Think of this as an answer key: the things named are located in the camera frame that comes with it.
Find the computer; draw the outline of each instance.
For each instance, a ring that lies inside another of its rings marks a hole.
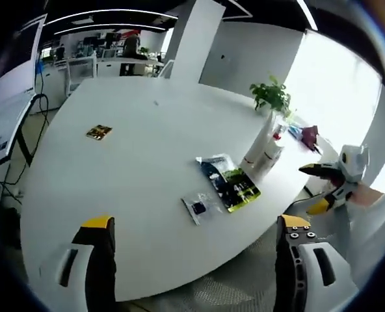
[[[9,160],[36,97],[35,66],[45,18],[46,14],[26,23],[0,58],[0,164]]]

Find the snack package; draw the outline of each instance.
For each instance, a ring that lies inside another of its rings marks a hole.
[[[222,213],[217,200],[208,193],[194,193],[183,197],[181,200],[197,226],[202,222],[211,220],[216,213]]]
[[[229,212],[242,208],[260,195],[259,189],[229,155],[220,154],[207,159],[197,157],[196,160]]]

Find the green plant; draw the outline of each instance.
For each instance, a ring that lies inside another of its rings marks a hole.
[[[255,96],[255,111],[269,103],[272,109],[287,114],[289,112],[288,107],[291,101],[291,95],[284,92],[286,86],[279,84],[275,76],[270,75],[269,80],[272,81],[271,86],[264,83],[252,84],[250,86],[250,90]]]
[[[140,53],[148,54],[149,53],[149,48],[148,47],[140,47],[139,52]]]

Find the white chair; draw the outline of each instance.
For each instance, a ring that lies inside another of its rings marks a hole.
[[[169,60],[162,70],[158,73],[157,78],[167,78],[171,74],[172,67],[174,66],[174,60]]]
[[[66,74],[66,94],[71,93],[83,82],[86,78],[97,77],[97,59],[96,55],[91,57],[72,58],[67,60]]]

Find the small card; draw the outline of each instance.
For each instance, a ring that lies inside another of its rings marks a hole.
[[[112,128],[106,127],[105,125],[97,125],[94,128],[92,128],[86,136],[89,138],[93,138],[94,140],[100,141],[102,140],[107,133],[112,131]]]

